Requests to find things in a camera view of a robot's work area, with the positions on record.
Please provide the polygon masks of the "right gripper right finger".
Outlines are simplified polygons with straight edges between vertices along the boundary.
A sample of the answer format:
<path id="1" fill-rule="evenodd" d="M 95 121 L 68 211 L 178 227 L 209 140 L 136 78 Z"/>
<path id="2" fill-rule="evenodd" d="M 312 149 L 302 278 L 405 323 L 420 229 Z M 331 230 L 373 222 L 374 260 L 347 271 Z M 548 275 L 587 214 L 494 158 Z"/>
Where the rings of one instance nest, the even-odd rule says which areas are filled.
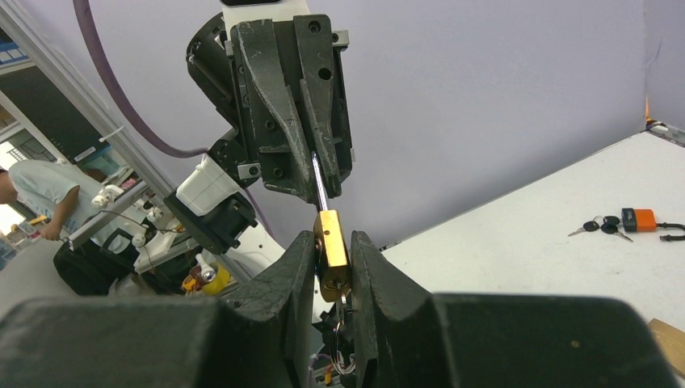
<path id="1" fill-rule="evenodd" d="M 648 327 L 604 297 L 431 293 L 351 236 L 360 387 L 675 387 Z"/>

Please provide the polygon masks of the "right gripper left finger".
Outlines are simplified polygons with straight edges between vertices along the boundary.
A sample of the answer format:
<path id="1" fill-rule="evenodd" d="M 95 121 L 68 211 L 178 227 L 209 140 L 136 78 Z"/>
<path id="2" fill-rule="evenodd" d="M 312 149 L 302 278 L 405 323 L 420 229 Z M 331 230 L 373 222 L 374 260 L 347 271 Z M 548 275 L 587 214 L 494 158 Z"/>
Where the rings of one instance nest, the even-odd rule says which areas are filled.
<path id="1" fill-rule="evenodd" d="M 1 321 L 4 387 L 304 387 L 312 232 L 225 297 L 24 302 Z"/>

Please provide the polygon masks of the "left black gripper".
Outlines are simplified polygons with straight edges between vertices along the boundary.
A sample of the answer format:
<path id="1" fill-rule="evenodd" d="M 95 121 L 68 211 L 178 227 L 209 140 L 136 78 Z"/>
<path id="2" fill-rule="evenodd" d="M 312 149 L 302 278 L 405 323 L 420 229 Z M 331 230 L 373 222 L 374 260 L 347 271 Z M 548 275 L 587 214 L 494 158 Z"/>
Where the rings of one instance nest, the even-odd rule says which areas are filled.
<path id="1" fill-rule="evenodd" d="M 211 18 L 191 39 L 187 70 L 231 125 L 210 157 L 240 186 L 317 202 L 317 180 L 339 197 L 353 168 L 341 55 L 327 15 L 226 27 Z"/>

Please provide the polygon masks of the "small padlock key charm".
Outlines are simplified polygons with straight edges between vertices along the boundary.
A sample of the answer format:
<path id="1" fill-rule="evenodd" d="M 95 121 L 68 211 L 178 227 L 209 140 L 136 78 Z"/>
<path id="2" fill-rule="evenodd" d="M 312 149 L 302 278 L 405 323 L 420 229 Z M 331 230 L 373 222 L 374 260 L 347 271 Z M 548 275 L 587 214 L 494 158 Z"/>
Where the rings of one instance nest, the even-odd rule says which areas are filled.
<path id="1" fill-rule="evenodd" d="M 355 345 L 351 297 L 342 295 L 328 310 L 322 310 L 313 327 L 321 334 L 323 353 L 340 375 L 355 372 Z"/>

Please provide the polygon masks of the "small brass padlock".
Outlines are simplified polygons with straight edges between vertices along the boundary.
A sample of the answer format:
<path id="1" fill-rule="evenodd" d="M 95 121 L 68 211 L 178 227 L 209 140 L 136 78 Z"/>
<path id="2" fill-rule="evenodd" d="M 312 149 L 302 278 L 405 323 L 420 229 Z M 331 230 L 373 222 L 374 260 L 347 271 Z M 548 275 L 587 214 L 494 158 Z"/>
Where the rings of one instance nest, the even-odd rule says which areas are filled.
<path id="1" fill-rule="evenodd" d="M 317 217 L 313 225 L 317 250 L 316 271 L 321 296 L 326 302 L 347 302 L 351 288 L 351 265 L 338 211 L 330 209 L 321 164 L 311 153 L 317 193 Z"/>

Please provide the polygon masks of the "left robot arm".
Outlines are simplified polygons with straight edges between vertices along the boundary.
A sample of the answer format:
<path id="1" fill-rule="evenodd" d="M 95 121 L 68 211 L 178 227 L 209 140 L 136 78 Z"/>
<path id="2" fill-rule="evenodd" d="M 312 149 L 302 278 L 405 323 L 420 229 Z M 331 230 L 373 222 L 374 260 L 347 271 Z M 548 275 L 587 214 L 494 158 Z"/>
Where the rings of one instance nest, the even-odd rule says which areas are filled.
<path id="1" fill-rule="evenodd" d="M 338 214 L 327 207 L 353 168 L 341 55 L 349 40 L 324 14 L 210 19 L 186 50 L 188 73 L 231 129 L 166 205 L 206 250 L 222 254 L 254 226 L 242 189 L 256 181 L 317 207 L 314 263 L 322 297 L 351 290 Z"/>

